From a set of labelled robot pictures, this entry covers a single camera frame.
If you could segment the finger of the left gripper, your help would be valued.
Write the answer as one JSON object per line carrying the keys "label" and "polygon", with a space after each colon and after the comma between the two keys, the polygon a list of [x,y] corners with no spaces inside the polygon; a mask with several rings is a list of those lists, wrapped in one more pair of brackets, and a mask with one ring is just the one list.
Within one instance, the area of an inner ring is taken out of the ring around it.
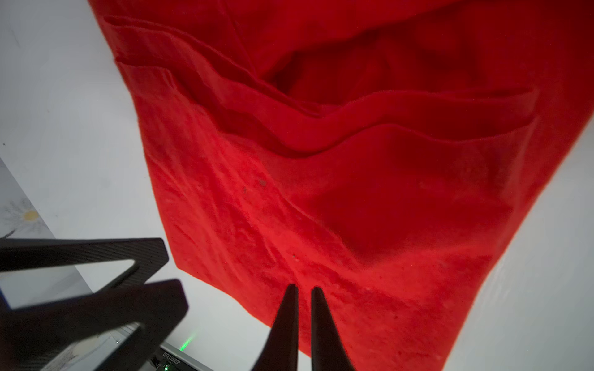
{"label": "finger of the left gripper", "polygon": [[1,271],[132,260],[126,271],[101,290],[143,285],[166,265],[169,255],[160,238],[116,240],[2,239]]}
{"label": "finger of the left gripper", "polygon": [[188,312],[182,284],[117,288],[1,313],[1,368],[40,370],[41,359],[80,340],[136,324],[99,370],[138,370]]}

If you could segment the red t-shirt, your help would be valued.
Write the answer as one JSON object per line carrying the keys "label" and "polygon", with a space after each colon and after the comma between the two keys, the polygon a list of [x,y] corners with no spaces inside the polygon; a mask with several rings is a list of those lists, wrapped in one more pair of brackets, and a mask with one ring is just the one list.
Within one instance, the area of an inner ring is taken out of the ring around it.
{"label": "red t-shirt", "polygon": [[176,266],[440,370],[593,113],[591,1],[92,1]]}

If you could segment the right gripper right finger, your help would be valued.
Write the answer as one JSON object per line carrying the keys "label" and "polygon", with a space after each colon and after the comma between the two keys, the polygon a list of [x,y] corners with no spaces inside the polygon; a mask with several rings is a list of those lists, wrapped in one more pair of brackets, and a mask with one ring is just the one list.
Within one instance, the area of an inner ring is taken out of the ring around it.
{"label": "right gripper right finger", "polygon": [[312,290],[311,360],[313,371],[355,371],[340,339],[326,297]]}

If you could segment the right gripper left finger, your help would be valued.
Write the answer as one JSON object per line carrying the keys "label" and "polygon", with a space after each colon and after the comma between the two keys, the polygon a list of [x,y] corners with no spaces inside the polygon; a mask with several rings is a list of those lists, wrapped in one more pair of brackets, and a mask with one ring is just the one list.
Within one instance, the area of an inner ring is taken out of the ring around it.
{"label": "right gripper left finger", "polygon": [[296,371],[299,352],[299,289],[290,284],[252,371]]}

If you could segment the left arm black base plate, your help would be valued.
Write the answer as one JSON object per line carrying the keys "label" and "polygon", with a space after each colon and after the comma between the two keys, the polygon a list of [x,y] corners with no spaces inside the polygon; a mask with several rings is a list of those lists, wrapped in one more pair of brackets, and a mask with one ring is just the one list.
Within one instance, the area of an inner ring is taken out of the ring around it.
{"label": "left arm black base plate", "polygon": [[148,359],[156,370],[213,371],[210,367],[195,360],[181,350],[163,343]]}

